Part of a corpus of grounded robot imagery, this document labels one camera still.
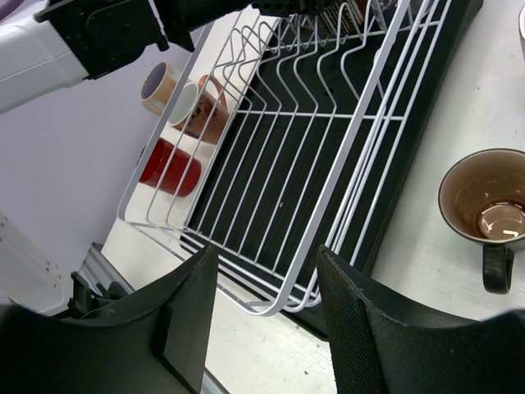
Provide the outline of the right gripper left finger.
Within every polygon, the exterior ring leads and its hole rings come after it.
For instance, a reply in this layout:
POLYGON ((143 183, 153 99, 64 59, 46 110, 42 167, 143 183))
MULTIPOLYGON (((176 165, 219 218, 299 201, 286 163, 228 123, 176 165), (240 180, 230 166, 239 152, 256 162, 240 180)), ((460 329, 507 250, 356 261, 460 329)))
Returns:
POLYGON ((1 308, 4 393, 198 393, 217 285, 206 247, 81 319, 1 308))

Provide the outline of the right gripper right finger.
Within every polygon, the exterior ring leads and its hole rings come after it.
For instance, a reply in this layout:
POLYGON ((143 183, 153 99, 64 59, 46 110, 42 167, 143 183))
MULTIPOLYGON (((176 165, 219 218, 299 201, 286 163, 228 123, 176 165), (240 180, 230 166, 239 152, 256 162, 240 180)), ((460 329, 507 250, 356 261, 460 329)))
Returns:
POLYGON ((524 312, 471 320, 422 305, 317 253, 339 393, 522 393, 524 312))

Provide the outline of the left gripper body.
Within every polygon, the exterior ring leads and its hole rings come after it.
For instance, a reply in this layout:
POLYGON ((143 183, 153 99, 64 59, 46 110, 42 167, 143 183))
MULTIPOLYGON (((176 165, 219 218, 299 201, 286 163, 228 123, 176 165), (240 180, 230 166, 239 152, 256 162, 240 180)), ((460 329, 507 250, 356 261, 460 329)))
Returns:
POLYGON ((259 0, 251 6, 262 16, 288 17, 293 15, 318 16, 326 11, 335 0, 259 0))

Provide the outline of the brown striped mug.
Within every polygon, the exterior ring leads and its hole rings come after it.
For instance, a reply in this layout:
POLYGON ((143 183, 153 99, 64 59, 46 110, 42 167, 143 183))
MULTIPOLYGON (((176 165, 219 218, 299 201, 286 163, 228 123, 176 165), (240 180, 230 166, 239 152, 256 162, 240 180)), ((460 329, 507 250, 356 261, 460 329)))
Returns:
POLYGON ((334 1, 317 18, 317 27, 321 36, 343 38, 364 32, 365 21, 369 14, 369 1, 334 1))

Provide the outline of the pink floral mug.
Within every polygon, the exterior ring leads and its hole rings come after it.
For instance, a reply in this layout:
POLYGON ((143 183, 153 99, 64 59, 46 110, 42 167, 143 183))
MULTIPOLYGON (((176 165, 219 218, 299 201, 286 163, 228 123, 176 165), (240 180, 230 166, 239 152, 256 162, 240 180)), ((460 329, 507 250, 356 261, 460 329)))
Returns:
POLYGON ((229 118, 223 87, 210 75, 188 82, 168 117, 168 124, 208 144, 217 144, 229 118))

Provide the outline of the light pink mug dark interior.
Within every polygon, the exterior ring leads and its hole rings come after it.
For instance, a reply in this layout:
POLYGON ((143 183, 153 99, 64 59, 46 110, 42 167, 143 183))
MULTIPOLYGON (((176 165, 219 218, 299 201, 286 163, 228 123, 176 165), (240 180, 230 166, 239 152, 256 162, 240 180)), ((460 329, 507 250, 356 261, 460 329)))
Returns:
POLYGON ((145 79, 140 97, 143 106, 161 116, 180 79, 179 71, 169 62, 159 62, 145 79))

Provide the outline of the red mug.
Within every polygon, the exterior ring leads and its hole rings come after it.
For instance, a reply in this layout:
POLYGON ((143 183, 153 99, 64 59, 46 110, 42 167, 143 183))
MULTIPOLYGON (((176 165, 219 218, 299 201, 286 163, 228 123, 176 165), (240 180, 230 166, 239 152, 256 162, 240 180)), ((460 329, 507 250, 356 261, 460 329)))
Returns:
POLYGON ((178 196, 189 195, 199 183, 202 166, 197 158, 190 159, 190 155, 183 149, 176 149, 174 144, 159 138, 146 164, 139 183, 156 188, 162 174, 159 190, 178 196))

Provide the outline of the black tumbler cup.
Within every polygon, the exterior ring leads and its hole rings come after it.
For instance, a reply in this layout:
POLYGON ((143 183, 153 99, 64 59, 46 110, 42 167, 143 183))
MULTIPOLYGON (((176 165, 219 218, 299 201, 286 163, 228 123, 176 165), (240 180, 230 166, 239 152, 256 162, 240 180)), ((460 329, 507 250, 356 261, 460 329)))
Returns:
POLYGON ((441 181, 438 206, 452 231, 482 246, 485 290, 509 293, 514 256, 524 250, 524 152, 485 149, 460 159, 441 181))

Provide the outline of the white faceted mug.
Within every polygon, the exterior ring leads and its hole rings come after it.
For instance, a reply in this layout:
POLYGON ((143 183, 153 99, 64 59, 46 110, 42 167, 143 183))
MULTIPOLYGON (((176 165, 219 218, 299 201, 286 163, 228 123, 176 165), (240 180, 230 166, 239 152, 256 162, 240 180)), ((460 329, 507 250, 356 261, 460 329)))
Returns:
POLYGON ((518 14, 518 35, 522 54, 525 57, 525 6, 523 6, 518 14))

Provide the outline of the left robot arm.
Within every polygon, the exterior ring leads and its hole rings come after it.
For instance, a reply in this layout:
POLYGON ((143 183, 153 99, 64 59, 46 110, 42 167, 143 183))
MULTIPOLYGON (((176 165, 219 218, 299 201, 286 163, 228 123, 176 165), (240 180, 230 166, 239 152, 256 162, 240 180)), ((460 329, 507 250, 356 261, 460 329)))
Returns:
POLYGON ((152 44, 194 51, 191 32, 251 6, 264 16, 318 15, 319 0, 62 0, 1 3, 1 111, 96 80, 152 44))

